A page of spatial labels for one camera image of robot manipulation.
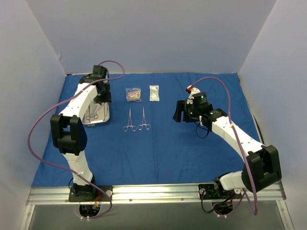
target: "robotic arm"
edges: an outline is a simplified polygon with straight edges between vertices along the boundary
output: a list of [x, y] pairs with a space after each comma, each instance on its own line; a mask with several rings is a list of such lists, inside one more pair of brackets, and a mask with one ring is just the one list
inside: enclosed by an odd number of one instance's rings
[[[107, 78], [108, 71], [106, 68], [94, 66], [93, 73], [80, 79], [75, 95], [89, 83]], [[95, 103], [111, 102], [110, 85], [107, 80], [89, 86], [86, 92], [71, 100], [59, 115], [53, 115], [50, 124], [53, 145], [66, 158], [70, 168], [95, 184], [95, 178], [85, 157], [84, 149], [87, 144], [87, 135], [82, 124], [82, 118], [92, 101]], [[93, 198], [97, 192], [94, 187], [75, 174], [73, 174], [73, 189], [76, 196], [82, 196], [85, 199]]]
[[[199, 121], [201, 126], [205, 126], [209, 131], [219, 135], [241, 156], [241, 151], [232, 129], [235, 124], [229, 124], [227, 114], [221, 109], [214, 109], [212, 104], [208, 103], [206, 93], [200, 92], [195, 87], [188, 87], [188, 89], [190, 95], [185, 101], [177, 101], [173, 119], [176, 122], [181, 122], [183, 112], [183, 121]], [[272, 145], [264, 146], [237, 126], [236, 131], [251, 169], [256, 192], [279, 181], [282, 175], [277, 149]], [[217, 193], [241, 188], [252, 191], [246, 166], [242, 171], [221, 175], [214, 182], [217, 185], [215, 187]]]

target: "plastic package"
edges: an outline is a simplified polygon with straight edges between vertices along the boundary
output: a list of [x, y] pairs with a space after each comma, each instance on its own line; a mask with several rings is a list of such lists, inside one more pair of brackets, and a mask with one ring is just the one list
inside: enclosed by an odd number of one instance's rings
[[127, 102], [141, 102], [140, 88], [126, 88]]
[[150, 85], [150, 98], [149, 101], [151, 102], [158, 102], [160, 101], [159, 98], [159, 86], [158, 85]]

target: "blue tablecloth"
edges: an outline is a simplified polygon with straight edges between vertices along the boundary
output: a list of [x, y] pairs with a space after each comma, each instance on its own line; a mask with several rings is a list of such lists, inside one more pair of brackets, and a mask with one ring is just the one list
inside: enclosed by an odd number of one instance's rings
[[[196, 136], [194, 123], [176, 123], [172, 119], [177, 100], [185, 100], [188, 96], [186, 87], [205, 76], [212, 74], [127, 74], [120, 80], [111, 81], [110, 122], [85, 128], [88, 136], [85, 154], [97, 184], [198, 183], [212, 181], [223, 173], [242, 170], [240, 156], [220, 137], [210, 133], [207, 138], [200, 139]], [[233, 121], [254, 139], [259, 139], [238, 76], [214, 76], [221, 79], [230, 91]], [[80, 77], [66, 77], [60, 101], [73, 96]], [[159, 85], [159, 102], [149, 101], [149, 85]], [[141, 88], [141, 103], [126, 101], [125, 89], [132, 87]], [[197, 87], [207, 93], [214, 108], [227, 111], [227, 96], [220, 83], [204, 80]], [[142, 123], [143, 106], [151, 129], [123, 132], [129, 108], [132, 123], [137, 126]], [[51, 137], [44, 159], [68, 167], [65, 158], [53, 147]], [[32, 186], [63, 186], [71, 178], [71, 172], [41, 163]]]

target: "gray floor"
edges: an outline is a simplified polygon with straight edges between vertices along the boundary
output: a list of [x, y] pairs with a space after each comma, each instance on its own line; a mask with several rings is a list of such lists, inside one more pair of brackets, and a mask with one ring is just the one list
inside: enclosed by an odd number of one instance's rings
[[114, 205], [109, 214], [90, 222], [80, 221], [77, 210], [73, 205], [36, 205], [29, 229], [284, 230], [275, 201], [260, 201], [257, 216], [243, 202], [226, 219], [204, 213], [200, 203]]

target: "white wall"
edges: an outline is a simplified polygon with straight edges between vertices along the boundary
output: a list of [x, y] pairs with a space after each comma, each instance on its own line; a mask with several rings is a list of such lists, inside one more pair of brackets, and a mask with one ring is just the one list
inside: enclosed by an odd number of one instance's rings
[[[58, 101], [65, 74], [24, 0], [1, 1], [0, 31], [0, 228], [16, 230], [39, 164], [26, 136]], [[49, 132], [45, 119], [34, 133], [40, 156]]]
[[27, 0], [67, 73], [238, 72], [276, 0]]
[[307, 1], [277, 0], [239, 72], [266, 144], [279, 150], [287, 205], [307, 228]]

